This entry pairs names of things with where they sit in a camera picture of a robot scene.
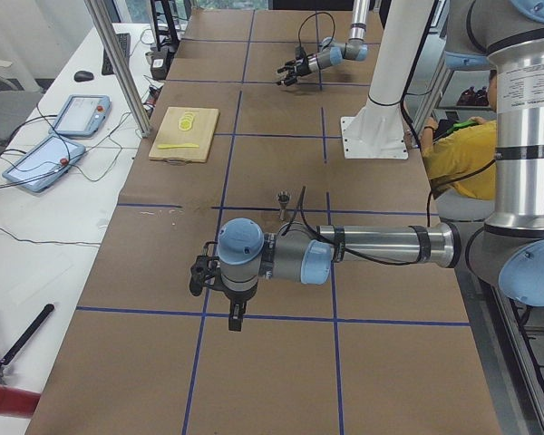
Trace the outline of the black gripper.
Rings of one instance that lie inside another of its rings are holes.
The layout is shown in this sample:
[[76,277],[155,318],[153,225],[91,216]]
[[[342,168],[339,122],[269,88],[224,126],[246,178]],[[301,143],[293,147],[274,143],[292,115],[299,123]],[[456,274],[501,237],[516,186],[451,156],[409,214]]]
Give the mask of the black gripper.
[[232,332],[240,331],[243,323],[243,316],[247,309],[248,301],[256,294],[257,286],[253,285],[248,290],[224,291],[225,296],[230,301],[228,316],[228,329]]
[[291,86],[298,82],[299,76],[307,76],[317,71],[317,59],[315,56],[307,56],[296,59],[295,62],[287,62],[277,69],[278,84]]

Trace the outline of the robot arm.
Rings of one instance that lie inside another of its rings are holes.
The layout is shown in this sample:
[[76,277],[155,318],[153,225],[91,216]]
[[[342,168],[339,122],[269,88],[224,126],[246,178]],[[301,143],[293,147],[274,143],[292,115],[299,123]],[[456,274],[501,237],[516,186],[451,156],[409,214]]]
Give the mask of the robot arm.
[[[353,1],[352,18],[348,40],[339,43],[335,39],[335,19],[327,11],[317,11],[309,15],[300,25],[297,32],[298,45],[295,48],[293,59],[286,61],[277,69],[278,80],[276,85],[291,86],[298,82],[299,77],[320,72],[326,68],[336,66],[343,60],[361,62],[368,55],[368,45],[364,42],[367,32],[367,17],[372,8],[371,1]],[[327,15],[332,22],[332,33],[318,45],[317,53],[307,54],[301,39],[301,32],[305,24],[318,15]]]
[[498,79],[495,208],[482,227],[310,227],[305,221],[264,233],[235,218],[207,243],[189,289],[226,295],[228,327],[241,328],[260,278],[323,284],[330,266],[362,258],[391,266],[464,262],[508,298],[544,306],[544,1],[454,1],[446,63],[492,66]]

